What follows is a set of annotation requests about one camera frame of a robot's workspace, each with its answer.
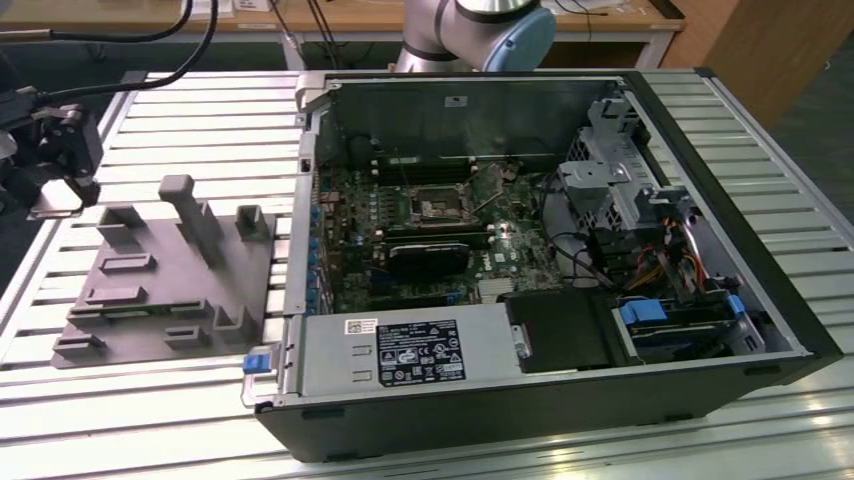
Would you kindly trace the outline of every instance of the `aluminum extrusion table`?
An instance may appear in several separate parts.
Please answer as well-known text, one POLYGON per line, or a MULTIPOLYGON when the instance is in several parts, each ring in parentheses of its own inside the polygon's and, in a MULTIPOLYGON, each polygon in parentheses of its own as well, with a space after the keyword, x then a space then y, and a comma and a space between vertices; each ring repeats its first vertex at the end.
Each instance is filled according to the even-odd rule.
MULTIPOLYGON (((296 72, 195 73, 120 94, 101 122, 101 203, 148 218, 188 173, 216 212, 277 215, 265 341, 281 334, 299 130, 296 72)), ((854 232, 715 79, 647 81, 847 357, 706 418, 340 464, 300 464, 240 402, 241 357, 79 370, 48 365, 101 238, 101 208, 47 221, 0 302, 0 477, 829 478, 854 468, 854 232)), ((675 179, 672 166, 663 164, 675 179)))

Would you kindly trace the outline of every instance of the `white sticker label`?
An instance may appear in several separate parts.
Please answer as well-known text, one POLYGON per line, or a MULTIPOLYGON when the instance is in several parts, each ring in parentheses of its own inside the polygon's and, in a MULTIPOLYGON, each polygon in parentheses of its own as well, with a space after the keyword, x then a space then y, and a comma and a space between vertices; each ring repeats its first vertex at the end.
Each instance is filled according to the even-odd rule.
POLYGON ((444 108, 468 106, 468 97, 444 97, 444 108))
POLYGON ((376 319, 361 318, 344 322, 344 335, 359 335, 360 333, 376 333, 376 319))

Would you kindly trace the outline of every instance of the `cable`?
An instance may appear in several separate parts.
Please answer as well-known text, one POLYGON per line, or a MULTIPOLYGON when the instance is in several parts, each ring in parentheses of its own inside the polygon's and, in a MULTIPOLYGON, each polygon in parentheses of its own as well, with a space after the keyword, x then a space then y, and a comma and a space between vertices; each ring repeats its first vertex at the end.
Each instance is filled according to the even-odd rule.
POLYGON ((279 0, 267 0, 267 3, 269 3, 269 8, 272 9, 272 13, 276 15, 276 19, 279 20, 279 25, 281 26, 281 32, 284 33, 284 39, 288 42, 288 44, 293 47, 293 50, 296 51, 296 55, 299 55, 299 59, 303 61, 303 65, 305 65, 305 70, 309 70, 308 62, 305 61, 305 57, 303 56, 303 49, 300 48, 299 42, 296 41, 296 38, 291 33, 291 29, 288 28, 288 24, 284 21, 284 17, 281 17, 281 13, 279 12, 279 0))
MULTIPOLYGON (((341 52, 339 50, 339 44, 335 41, 335 36, 332 35, 332 29, 329 28, 329 23, 325 21, 325 14, 323 13, 323 8, 320 8, 320 4, 317 3, 317 0, 309 0, 309 2, 313 4, 315 6, 315 10, 317 11, 317 15, 320 16, 320 21, 323 23, 323 28, 325 28, 325 33, 329 36, 329 41, 332 42, 332 50, 335 51, 335 55, 337 57, 337 62, 341 62, 341 52)), ((349 42, 344 42, 340 44, 340 46, 345 46, 349 42)))
POLYGON ((208 46, 211 45, 213 34, 216 33, 217 17, 219 17, 219 0, 211 0, 211 20, 208 21, 208 28, 204 31, 201 42, 199 42, 199 46, 196 47, 196 50, 192 52, 192 55, 189 56, 184 64, 177 68, 177 70, 168 77, 160 78, 151 82, 117 83, 111 85, 99 85, 93 87, 72 88, 69 90, 60 90, 59 92, 53 92, 53 93, 43 93, 41 95, 39 95, 36 100, 39 106, 67 102, 71 99, 85 97, 89 95, 132 92, 135 90, 149 90, 152 88, 159 88, 165 85, 171 85, 187 74, 187 72, 192 69, 192 67, 199 62, 199 59, 204 55, 204 52, 207 51, 208 46))
POLYGON ((583 10, 583 12, 576 12, 574 10, 570 10, 568 8, 566 8, 563 6, 563 4, 560 3, 560 0, 555 0, 555 3, 558 4, 558 6, 560 7, 560 10, 563 10, 567 13, 571 13, 574 15, 584 15, 584 18, 587 20, 587 43, 592 42, 592 22, 590 21, 590 17, 607 17, 608 14, 607 13, 590 13, 590 10, 587 9, 587 7, 584 5, 582 5, 580 3, 578 3, 578 0, 570 0, 575 5, 578 5, 578 7, 583 10))
POLYGON ((373 50, 375 46, 376 46, 376 42, 371 42, 371 45, 368 45, 368 48, 361 54, 361 56, 347 63, 355 67, 359 62, 364 61, 364 59, 368 58, 368 55, 371 55, 371 50, 373 50))
POLYGON ((323 46, 325 48, 327 54, 329 55, 329 60, 332 61, 332 68, 335 70, 339 70, 340 54, 337 50, 337 44, 335 43, 335 36, 332 35, 329 24, 325 21, 325 15, 323 14, 323 9, 320 8, 320 5, 317 4, 316 0, 308 0, 308 10, 311 10, 311 16, 315 19, 317 30, 320 30, 320 36, 323 37, 323 46))
POLYGON ((187 22, 192 14, 192 7, 195 0, 185 0, 187 6, 184 7, 184 13, 181 14, 177 22, 157 33, 149 33, 145 35, 97 35, 91 33, 75 33, 75 32, 55 32, 51 31, 52 40, 67 40, 75 42, 103 42, 103 43, 148 43, 160 40, 177 32, 187 22))

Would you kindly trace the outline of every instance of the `black cable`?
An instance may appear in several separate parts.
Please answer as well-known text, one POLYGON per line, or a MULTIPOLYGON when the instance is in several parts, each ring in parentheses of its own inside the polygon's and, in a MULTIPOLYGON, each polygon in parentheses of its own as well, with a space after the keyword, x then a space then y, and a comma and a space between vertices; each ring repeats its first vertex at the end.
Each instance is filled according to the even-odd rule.
POLYGON ((211 40, 213 39, 213 34, 216 33, 216 22, 219 17, 219 0, 211 0, 211 20, 208 21, 208 28, 204 31, 204 36, 201 37, 201 42, 199 42, 199 46, 196 47, 195 52, 184 62, 184 64, 177 68, 175 73, 168 77, 160 78, 151 82, 133 82, 133 83, 117 83, 109 85, 99 85, 93 87, 80 87, 72 88, 69 90, 60 90, 53 93, 43 93, 39 95, 36 102, 39 106, 45 106, 51 104, 57 104, 61 102, 67 102, 71 99, 85 97, 89 95, 103 95, 107 93, 119 93, 119 92, 132 92, 135 90, 149 90, 152 88, 160 88, 165 85, 175 83, 187 72, 192 69, 192 67, 199 62, 199 59, 204 55, 204 52, 211 45, 211 40))
POLYGON ((267 0, 267 2, 269 3, 269 8, 272 9, 276 18, 279 19, 279 25, 281 26, 281 32, 284 33, 285 41, 293 47, 293 50, 296 50, 296 55, 299 55, 299 59, 303 61, 303 65, 305 65, 305 70, 309 70, 308 62, 305 61, 305 57, 303 56, 303 50, 300 48, 299 42, 296 41, 293 33, 291 33, 291 29, 288 28, 288 24, 284 21, 284 17, 281 17, 281 13, 279 12, 279 0, 267 0))
POLYGON ((323 37, 323 46, 325 48, 327 54, 329 56, 329 60, 332 61, 332 68, 337 70, 340 68, 339 64, 339 55, 337 55, 337 45, 335 44, 335 36, 332 35, 332 31, 327 30, 329 25, 325 22, 325 16, 323 15, 323 10, 320 9, 320 5, 315 0, 307 0, 308 10, 311 11, 311 16, 315 19, 315 24, 317 25, 317 30, 320 31, 320 36, 323 37))
POLYGON ((55 32, 51 30, 51 39, 52 40, 67 40, 75 42, 99 42, 99 43, 147 43, 160 40, 177 32, 187 22, 189 21, 189 16, 192 15, 192 6, 195 0, 187 0, 187 7, 184 7, 184 13, 181 14, 177 22, 157 33, 149 33, 145 35, 97 35, 92 33, 75 33, 75 32, 55 32))
POLYGON ((546 199, 548 198, 548 191, 551 189, 551 183, 554 182, 554 178, 558 174, 558 171, 552 171, 547 176, 546 179, 543 180, 543 187, 542 187, 542 192, 540 192, 540 204, 539 204, 539 209, 540 209, 540 214, 539 214, 539 219, 540 219, 540 223, 542 223, 542 229, 543 229, 543 235, 546 236, 546 240, 551 243, 551 246, 555 247, 555 251, 563 255, 563 257, 567 258, 567 260, 570 260, 572 262, 572 264, 578 264, 578 266, 580 266, 584 270, 587 270, 590 272, 590 274, 595 277, 596 280, 599 280, 599 283, 611 289, 618 289, 622 290, 622 288, 614 283, 614 281, 608 278, 608 276, 600 272, 599 270, 596 270, 596 268, 590 265, 586 262, 582 262, 576 256, 574 256, 570 252, 567 252, 563 247, 560 247, 560 245, 558 245, 558 243, 554 241, 555 238, 558 238, 559 236, 563 235, 572 235, 575 236, 578 234, 578 232, 560 232, 556 235, 550 235, 548 234, 548 229, 546 228, 546 199))
POLYGON ((355 66, 359 62, 361 62, 365 58, 368 58, 368 55, 371 55, 371 50, 373 50, 375 46, 376 46, 376 42, 371 42, 371 45, 368 45, 368 48, 364 51, 364 53, 361 54, 361 56, 359 58, 356 58, 353 61, 347 62, 347 63, 349 63, 352 66, 355 66))
POLYGON ((578 3, 578 0, 570 0, 575 5, 579 6, 579 8, 583 10, 583 12, 576 12, 574 10, 570 10, 568 8, 566 8, 563 6, 563 4, 560 3, 560 0, 555 0, 555 3, 558 4, 558 6, 560 7, 560 10, 563 10, 567 13, 571 13, 574 15, 584 15, 584 19, 587 20, 587 43, 592 42, 592 23, 590 22, 590 17, 607 17, 608 14, 607 13, 590 13, 590 10, 587 9, 587 7, 584 5, 582 5, 580 3, 578 3))
POLYGON ((323 13, 323 8, 320 7, 320 4, 317 3, 317 0, 309 0, 311 3, 313 3, 315 5, 315 10, 317 11, 317 15, 320 16, 320 22, 323 23, 323 28, 325 28, 325 33, 329 36, 329 42, 332 44, 332 50, 335 51, 335 56, 337 57, 337 63, 341 63, 341 51, 339 50, 339 44, 335 41, 335 36, 332 35, 332 29, 329 28, 329 22, 325 21, 325 13, 323 13))

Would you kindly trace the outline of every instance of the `desk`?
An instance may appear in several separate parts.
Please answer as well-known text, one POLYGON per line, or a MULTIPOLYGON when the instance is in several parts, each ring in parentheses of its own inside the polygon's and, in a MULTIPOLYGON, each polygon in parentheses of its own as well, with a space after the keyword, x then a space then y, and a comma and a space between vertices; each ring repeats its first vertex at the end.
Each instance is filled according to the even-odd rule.
MULTIPOLYGON (((177 0, 0 0, 0 29, 155 31, 172 24, 179 16, 179 7, 177 0)), ((335 0, 321 2, 321 8, 337 41, 402 40, 403 0, 335 0)), ((281 0, 279 9, 297 43, 321 41, 304 0, 281 0)), ((684 22, 664 18, 648 0, 628 0, 623 7, 596 11, 608 15, 590 17, 591 35, 584 15, 556 15, 555 41, 643 43, 636 67, 656 67, 674 32, 682 30, 684 22)), ((204 25, 204 21, 191 22, 184 32, 167 41, 196 41, 204 25)), ((283 41, 272 13, 235 12, 233 18, 221 20, 216 40, 281 42, 288 68, 305 68, 295 47, 283 41)))

